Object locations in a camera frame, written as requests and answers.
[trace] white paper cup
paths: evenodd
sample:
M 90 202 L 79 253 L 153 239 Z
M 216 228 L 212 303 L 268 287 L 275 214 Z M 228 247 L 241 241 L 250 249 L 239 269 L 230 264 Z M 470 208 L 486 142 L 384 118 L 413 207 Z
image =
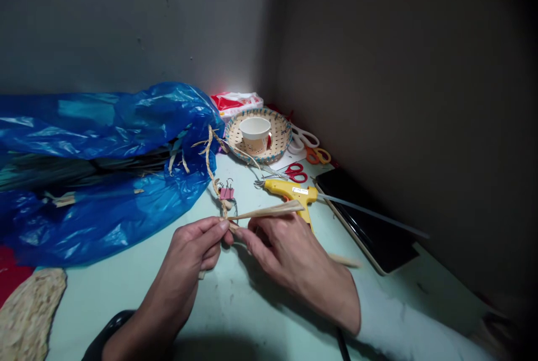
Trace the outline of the white paper cup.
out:
M 239 124 L 247 154 L 258 156 L 267 150 L 271 122 L 263 117 L 249 117 Z

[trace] woven basket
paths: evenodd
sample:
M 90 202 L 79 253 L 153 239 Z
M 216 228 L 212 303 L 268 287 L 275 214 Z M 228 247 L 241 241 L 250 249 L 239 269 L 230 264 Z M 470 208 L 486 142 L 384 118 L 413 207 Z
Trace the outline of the woven basket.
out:
M 249 117 L 263 117 L 271 122 L 271 146 L 261 156 L 251 155 L 257 163 L 270 165 L 280 159 L 291 142 L 291 124 L 280 113 L 269 109 L 249 109 L 233 116 L 226 125 L 225 137 L 231 151 L 239 159 L 254 165 L 252 159 L 243 155 L 247 152 L 239 124 Z

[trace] light blue table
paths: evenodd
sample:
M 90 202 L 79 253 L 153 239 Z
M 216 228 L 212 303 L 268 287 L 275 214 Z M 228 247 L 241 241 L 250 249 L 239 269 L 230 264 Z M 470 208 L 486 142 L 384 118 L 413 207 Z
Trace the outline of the light blue table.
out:
M 302 161 L 312 177 L 331 169 Z M 231 156 L 217 156 L 216 177 L 233 178 L 239 212 L 281 203 L 256 189 L 254 173 Z M 67 289 L 56 312 L 48 360 L 82 358 L 89 343 L 117 312 L 136 309 L 166 254 L 174 230 L 219 209 L 208 189 L 190 211 L 144 242 L 81 269 L 67 270 Z M 387 293 L 468 335 L 485 313 L 482 304 L 419 245 L 420 257 L 393 275 L 381 277 L 329 206 L 310 207 L 317 238 L 329 253 L 358 258 L 356 279 L 373 279 Z M 246 226 L 247 220 L 240 221 Z M 375 359 L 366 346 L 348 340 L 352 359 Z M 341 359 L 334 328 L 266 277 L 241 245 L 223 250 L 216 268 L 200 281 L 191 317 L 178 336 L 178 359 L 256 360 Z

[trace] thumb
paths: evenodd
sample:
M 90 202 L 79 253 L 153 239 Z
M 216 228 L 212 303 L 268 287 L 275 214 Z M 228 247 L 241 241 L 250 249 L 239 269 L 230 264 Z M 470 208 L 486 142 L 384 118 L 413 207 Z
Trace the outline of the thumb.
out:
M 238 228 L 235 234 L 247 244 L 249 252 L 252 253 L 267 274 L 275 277 L 280 273 L 282 268 L 280 262 L 255 233 L 247 228 Z
M 208 229 L 207 232 L 205 232 L 202 236 L 193 241 L 196 244 L 197 251 L 200 256 L 222 239 L 229 226 L 230 221 L 220 221 L 218 224 L 215 224 Z

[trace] red and white bag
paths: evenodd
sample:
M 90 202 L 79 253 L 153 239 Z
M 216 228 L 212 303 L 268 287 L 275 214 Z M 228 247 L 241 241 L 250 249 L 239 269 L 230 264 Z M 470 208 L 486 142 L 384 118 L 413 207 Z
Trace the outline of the red and white bag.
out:
M 261 109 L 263 99 L 257 93 L 222 92 L 211 97 L 219 110 L 220 118 L 228 123 L 237 113 L 248 109 Z

